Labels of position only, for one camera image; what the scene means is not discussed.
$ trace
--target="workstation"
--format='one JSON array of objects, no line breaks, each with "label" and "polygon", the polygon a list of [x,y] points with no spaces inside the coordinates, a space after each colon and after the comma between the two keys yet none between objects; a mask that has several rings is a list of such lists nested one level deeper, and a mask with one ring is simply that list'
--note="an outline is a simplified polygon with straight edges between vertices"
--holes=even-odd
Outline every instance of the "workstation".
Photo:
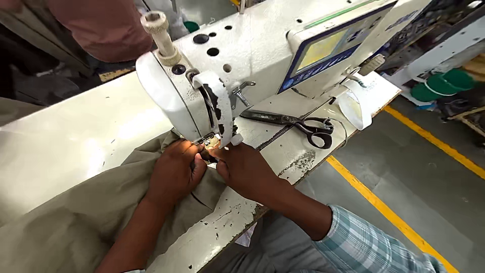
[{"label": "workstation", "polygon": [[[244,142],[298,184],[399,95],[373,71],[383,63],[376,53],[428,2],[267,0],[174,42],[162,12],[145,14],[158,48],[136,71],[1,128],[0,222],[120,166],[170,130],[216,149]],[[267,211],[225,188],[147,272],[203,269]]]}]

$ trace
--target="maroon shirt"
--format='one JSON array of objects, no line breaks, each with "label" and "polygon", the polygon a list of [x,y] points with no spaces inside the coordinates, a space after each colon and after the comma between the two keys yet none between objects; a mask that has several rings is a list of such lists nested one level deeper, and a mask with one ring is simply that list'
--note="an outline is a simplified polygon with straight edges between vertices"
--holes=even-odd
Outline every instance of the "maroon shirt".
[{"label": "maroon shirt", "polygon": [[[45,0],[56,19],[98,60],[117,63],[151,50],[133,0]],[[0,0],[0,8],[19,12],[21,0]]]}]

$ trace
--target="industrial sewing machine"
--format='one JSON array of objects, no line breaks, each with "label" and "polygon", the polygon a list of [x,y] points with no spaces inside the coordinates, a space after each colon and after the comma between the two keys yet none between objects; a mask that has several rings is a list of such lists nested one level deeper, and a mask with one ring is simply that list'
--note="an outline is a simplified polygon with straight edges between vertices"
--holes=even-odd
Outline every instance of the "industrial sewing machine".
[{"label": "industrial sewing machine", "polygon": [[239,144],[234,119],[297,88],[317,98],[383,63],[375,53],[430,0],[267,0],[172,43],[162,12],[142,16],[158,49],[136,62],[153,101],[184,138]]}]

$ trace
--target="scissors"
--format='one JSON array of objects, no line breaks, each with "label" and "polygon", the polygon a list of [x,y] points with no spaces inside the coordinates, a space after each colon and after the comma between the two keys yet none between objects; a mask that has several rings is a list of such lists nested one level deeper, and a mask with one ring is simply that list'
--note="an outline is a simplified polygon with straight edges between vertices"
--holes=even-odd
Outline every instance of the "scissors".
[{"label": "scissors", "polygon": [[[265,112],[265,111],[257,111],[257,110],[246,110],[241,113],[241,117],[250,119],[250,120],[257,120],[262,122],[268,122],[273,124],[280,124],[286,125],[290,127],[296,127],[300,131],[302,131],[308,139],[308,142],[317,147],[319,149],[328,149],[332,146],[332,137],[331,134],[333,133],[334,126],[330,123],[330,119],[322,119],[322,118],[304,118],[299,119],[292,116],[272,113],[272,112]],[[306,125],[306,121],[317,121],[322,124],[321,127],[315,127]],[[314,137],[318,137],[323,140],[323,145],[319,146],[313,141]]]}]

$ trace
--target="plaid shirt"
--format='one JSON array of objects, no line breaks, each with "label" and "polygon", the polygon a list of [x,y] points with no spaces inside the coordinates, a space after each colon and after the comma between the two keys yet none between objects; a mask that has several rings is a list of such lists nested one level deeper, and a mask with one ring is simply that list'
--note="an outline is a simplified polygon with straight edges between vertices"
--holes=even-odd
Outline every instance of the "plaid shirt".
[{"label": "plaid shirt", "polygon": [[[433,256],[420,257],[402,243],[337,205],[332,209],[332,226],[327,236],[313,245],[342,273],[444,273],[443,265]],[[315,273],[302,270],[301,273]],[[134,270],[128,273],[145,273]]]}]

